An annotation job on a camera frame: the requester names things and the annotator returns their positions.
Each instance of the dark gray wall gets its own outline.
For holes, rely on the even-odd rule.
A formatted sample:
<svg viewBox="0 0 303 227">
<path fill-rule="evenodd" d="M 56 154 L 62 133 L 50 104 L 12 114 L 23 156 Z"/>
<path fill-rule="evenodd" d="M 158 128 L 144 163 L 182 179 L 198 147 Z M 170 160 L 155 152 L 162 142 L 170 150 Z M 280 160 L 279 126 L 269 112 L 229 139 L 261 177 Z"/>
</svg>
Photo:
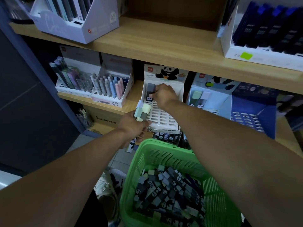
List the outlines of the dark gray wall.
<svg viewBox="0 0 303 227">
<path fill-rule="evenodd" d="M 24 175 L 62 156 L 79 132 L 0 31 L 0 170 Z"/>
</svg>

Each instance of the shoe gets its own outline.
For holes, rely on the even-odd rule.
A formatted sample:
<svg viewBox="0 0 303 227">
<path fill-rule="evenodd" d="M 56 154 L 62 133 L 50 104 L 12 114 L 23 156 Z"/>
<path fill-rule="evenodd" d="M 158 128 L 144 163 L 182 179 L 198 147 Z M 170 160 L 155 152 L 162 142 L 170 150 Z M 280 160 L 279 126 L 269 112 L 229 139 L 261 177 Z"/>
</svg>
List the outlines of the shoe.
<svg viewBox="0 0 303 227">
<path fill-rule="evenodd" d="M 99 178 L 97 184 L 94 187 L 94 191 L 97 195 L 98 200 L 103 196 L 110 196 L 115 201 L 114 211 L 112 214 L 111 221 L 108 222 L 108 226 L 116 227 L 119 225 L 121 219 L 119 217 L 119 201 L 112 185 L 112 180 L 109 172 L 104 171 L 104 173 Z"/>
</svg>

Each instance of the forearm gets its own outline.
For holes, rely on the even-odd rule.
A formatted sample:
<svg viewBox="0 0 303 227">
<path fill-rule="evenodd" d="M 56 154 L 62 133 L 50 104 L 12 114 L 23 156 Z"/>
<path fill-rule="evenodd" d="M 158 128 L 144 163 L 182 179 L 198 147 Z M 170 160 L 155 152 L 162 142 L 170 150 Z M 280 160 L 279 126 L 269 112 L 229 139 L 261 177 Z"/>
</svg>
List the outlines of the forearm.
<svg viewBox="0 0 303 227">
<path fill-rule="evenodd" d="M 264 134 L 205 110 L 173 102 L 166 111 L 253 226 L 279 226 L 287 219 L 299 223 L 300 215 L 294 216 L 302 209 L 295 207 L 302 200 L 294 197 L 301 197 L 303 188 L 302 158 Z"/>
<path fill-rule="evenodd" d="M 115 129 L 6 187 L 0 191 L 0 223 L 74 226 L 97 180 L 127 140 L 125 132 Z"/>
</svg>

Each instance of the hand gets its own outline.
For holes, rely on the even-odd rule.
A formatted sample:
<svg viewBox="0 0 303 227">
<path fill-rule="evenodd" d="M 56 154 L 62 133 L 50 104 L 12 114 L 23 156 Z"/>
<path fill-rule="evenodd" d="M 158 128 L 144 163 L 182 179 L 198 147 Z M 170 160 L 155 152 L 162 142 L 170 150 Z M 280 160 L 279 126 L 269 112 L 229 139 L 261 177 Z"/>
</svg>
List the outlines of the hand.
<svg viewBox="0 0 303 227">
<path fill-rule="evenodd" d="M 151 123 L 152 122 L 149 120 L 145 120 L 143 122 L 136 121 L 134 119 L 134 111 L 131 111 L 123 115 L 119 122 L 118 129 L 125 133 L 128 144 L 132 139 L 137 137 L 137 142 L 142 142 L 144 131 L 147 131 L 147 127 Z"/>
<path fill-rule="evenodd" d="M 167 112 L 168 105 L 173 101 L 179 101 L 171 86 L 160 84 L 156 86 L 156 92 L 149 95 L 157 101 L 157 106 Z"/>
</svg>

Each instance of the green plastic basket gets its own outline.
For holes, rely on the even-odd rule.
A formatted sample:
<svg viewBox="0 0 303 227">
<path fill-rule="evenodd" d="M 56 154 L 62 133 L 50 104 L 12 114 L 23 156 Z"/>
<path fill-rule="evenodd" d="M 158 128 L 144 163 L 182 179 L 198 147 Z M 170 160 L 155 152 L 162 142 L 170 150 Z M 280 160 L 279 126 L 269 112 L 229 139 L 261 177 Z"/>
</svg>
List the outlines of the green plastic basket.
<svg viewBox="0 0 303 227">
<path fill-rule="evenodd" d="M 241 213 L 214 178 L 199 163 L 191 150 L 182 149 L 155 139 L 143 141 L 134 155 L 126 176 L 120 199 L 121 219 L 127 227 L 167 227 L 135 211 L 133 199 L 143 169 L 154 169 L 158 165 L 171 166 L 188 173 L 203 184 L 205 194 L 206 227 L 239 227 Z"/>
</svg>

